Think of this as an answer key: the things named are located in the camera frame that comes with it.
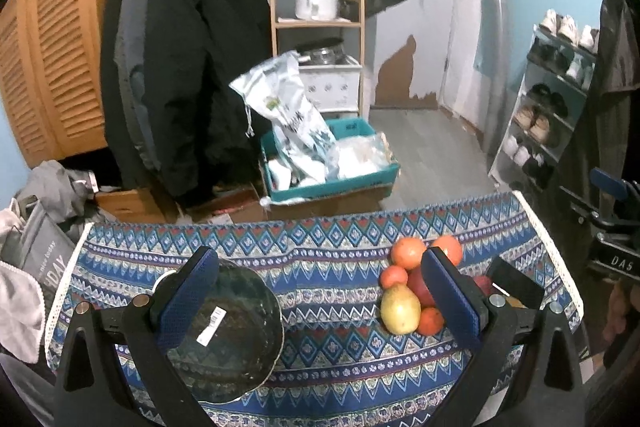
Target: wooden floor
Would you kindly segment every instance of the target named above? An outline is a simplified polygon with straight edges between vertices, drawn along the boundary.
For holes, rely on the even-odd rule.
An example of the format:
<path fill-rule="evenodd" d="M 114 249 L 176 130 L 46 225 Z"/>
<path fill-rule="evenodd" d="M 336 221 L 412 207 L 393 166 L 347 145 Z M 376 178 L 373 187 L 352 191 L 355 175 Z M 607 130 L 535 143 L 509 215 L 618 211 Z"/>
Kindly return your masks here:
<path fill-rule="evenodd" d="M 384 132 L 401 171 L 385 210 L 418 208 L 495 191 L 474 134 L 438 110 L 373 109 L 369 123 Z"/>

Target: louvered door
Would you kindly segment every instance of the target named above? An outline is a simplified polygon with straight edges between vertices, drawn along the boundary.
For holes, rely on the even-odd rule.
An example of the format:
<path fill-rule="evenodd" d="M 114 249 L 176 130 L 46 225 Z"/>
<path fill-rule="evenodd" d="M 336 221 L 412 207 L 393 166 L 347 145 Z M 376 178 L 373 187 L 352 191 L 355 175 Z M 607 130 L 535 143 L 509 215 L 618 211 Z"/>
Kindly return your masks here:
<path fill-rule="evenodd" d="M 31 167 L 107 147 L 100 98 L 104 0 L 10 0 L 0 13 L 0 89 Z"/>

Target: teal box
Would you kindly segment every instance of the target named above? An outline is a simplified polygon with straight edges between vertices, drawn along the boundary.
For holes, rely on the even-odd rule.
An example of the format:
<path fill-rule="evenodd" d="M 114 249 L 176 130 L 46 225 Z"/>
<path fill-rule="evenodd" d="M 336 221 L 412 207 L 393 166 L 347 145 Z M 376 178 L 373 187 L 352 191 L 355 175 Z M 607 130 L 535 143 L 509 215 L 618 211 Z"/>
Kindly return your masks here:
<path fill-rule="evenodd" d="M 376 131 L 362 118 L 338 118 L 327 120 L 327 125 L 336 139 L 348 138 L 350 136 L 371 136 Z M 398 163 L 389 165 L 380 172 L 358 176 L 348 180 L 332 180 L 321 185 L 311 187 L 290 188 L 289 190 L 273 190 L 271 171 L 267 167 L 267 158 L 278 154 L 276 144 L 273 139 L 273 131 L 269 131 L 260 140 L 262 146 L 262 169 L 264 171 L 267 192 L 273 201 L 286 201 L 292 198 L 305 198 L 305 200 L 315 200 L 336 194 L 343 194 L 361 188 L 374 187 L 377 185 L 389 185 L 389 194 L 396 182 L 400 166 Z"/>

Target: plastic bag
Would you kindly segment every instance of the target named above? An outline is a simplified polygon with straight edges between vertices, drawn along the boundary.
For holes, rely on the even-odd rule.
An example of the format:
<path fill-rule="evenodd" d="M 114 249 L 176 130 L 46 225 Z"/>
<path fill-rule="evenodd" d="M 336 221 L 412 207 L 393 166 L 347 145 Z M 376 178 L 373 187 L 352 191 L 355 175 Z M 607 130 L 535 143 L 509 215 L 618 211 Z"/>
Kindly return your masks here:
<path fill-rule="evenodd" d="M 345 180 L 382 171 L 393 162 L 384 134 L 338 140 L 327 156 L 327 178 Z"/>
<path fill-rule="evenodd" d="M 324 183 L 324 163 L 335 137 L 305 96 L 298 56 L 291 51 L 270 58 L 229 86 L 242 96 L 246 105 L 271 120 L 276 147 L 284 163 L 294 173 L 299 171 Z"/>

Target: blue patterned tablecloth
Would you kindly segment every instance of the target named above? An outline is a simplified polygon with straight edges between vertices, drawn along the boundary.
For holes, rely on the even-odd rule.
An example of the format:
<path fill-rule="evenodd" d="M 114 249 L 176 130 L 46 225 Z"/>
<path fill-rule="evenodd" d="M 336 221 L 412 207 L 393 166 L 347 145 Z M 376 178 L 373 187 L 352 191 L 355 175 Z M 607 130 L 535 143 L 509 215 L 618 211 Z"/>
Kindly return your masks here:
<path fill-rule="evenodd" d="M 270 379 L 240 400 L 202 403 L 225 426 L 411 426 L 428 418 L 469 353 L 445 328 L 432 337 L 390 335 L 379 320 L 380 271 L 399 237 L 457 236 L 463 273 L 484 273 L 500 255 L 560 302 L 572 330 L 582 302 L 558 251 L 522 197 L 492 194 L 406 212 L 237 226 L 95 225 L 86 230 L 47 321 L 47 361 L 56 370 L 73 309 L 126 305 L 200 245 L 255 269 L 276 294 L 286 328 Z M 118 355 L 140 410 L 160 421 L 124 346 Z M 515 348 L 495 391 L 520 356 Z"/>

